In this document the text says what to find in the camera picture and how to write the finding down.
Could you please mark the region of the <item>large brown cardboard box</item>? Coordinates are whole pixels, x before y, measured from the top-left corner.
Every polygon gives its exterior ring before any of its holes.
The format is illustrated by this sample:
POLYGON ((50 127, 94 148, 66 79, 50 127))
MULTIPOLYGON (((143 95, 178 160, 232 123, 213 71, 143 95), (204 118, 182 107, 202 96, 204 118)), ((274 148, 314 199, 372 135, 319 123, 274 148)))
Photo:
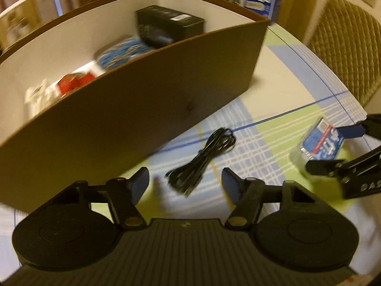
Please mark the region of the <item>large brown cardboard box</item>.
POLYGON ((32 212, 71 183, 104 183, 245 92, 268 20, 224 0, 98 0, 1 56, 1 203, 32 212), (24 117, 23 95, 135 34, 136 11, 201 17, 202 35, 142 55, 24 117))

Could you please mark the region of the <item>black product box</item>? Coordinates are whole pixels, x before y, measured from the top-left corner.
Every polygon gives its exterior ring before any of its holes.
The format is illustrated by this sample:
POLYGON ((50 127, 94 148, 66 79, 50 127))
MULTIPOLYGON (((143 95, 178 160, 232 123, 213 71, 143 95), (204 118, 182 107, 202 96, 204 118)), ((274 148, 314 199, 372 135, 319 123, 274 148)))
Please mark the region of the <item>black product box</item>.
POLYGON ((140 39, 161 48, 204 33, 205 19, 151 5, 136 11, 140 39))

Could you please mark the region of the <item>white plastic holder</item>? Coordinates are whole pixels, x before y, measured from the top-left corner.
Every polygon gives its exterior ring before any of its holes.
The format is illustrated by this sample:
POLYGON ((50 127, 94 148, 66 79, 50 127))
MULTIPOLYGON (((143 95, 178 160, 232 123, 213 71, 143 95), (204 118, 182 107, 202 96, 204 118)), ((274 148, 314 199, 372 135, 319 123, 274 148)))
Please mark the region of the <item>white plastic holder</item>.
POLYGON ((24 117, 30 121, 40 112, 53 105, 61 97, 57 81, 49 83, 44 79, 36 87, 29 87, 24 95, 24 117))

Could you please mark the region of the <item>red snack packet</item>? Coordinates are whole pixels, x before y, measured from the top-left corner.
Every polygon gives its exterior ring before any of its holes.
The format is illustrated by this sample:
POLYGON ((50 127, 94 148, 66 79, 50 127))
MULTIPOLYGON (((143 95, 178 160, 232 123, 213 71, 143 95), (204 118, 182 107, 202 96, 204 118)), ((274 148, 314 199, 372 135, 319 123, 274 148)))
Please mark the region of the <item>red snack packet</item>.
POLYGON ((91 72, 77 72, 66 74, 56 84, 61 96, 85 86, 95 79, 91 72))

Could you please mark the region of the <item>clear blue-label packet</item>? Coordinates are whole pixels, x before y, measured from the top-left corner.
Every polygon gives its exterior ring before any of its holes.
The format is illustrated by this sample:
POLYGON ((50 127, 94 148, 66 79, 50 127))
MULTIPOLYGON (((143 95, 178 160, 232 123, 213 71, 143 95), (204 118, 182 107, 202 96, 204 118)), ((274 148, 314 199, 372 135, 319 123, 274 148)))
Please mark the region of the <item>clear blue-label packet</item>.
POLYGON ((325 117, 320 117, 309 127, 298 144, 290 151, 292 164, 304 171, 310 160, 333 160, 338 155, 344 137, 325 117))

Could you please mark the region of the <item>striped knitted sock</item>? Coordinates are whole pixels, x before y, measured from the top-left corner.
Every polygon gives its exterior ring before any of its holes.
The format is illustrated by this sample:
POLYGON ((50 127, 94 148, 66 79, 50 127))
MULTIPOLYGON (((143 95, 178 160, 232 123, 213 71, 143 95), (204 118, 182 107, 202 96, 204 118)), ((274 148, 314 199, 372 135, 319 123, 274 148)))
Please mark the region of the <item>striped knitted sock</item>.
POLYGON ((104 70, 113 70, 154 49, 135 36, 117 40, 94 54, 95 62, 104 70))

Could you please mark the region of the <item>white photo product box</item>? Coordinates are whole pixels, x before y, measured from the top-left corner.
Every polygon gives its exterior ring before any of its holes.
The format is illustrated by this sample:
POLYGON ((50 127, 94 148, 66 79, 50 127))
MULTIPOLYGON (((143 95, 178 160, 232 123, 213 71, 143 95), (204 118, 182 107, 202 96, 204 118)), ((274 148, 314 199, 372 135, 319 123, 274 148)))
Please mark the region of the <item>white photo product box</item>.
POLYGON ((19 0, 1 12, 3 50, 58 17, 54 0, 19 0))

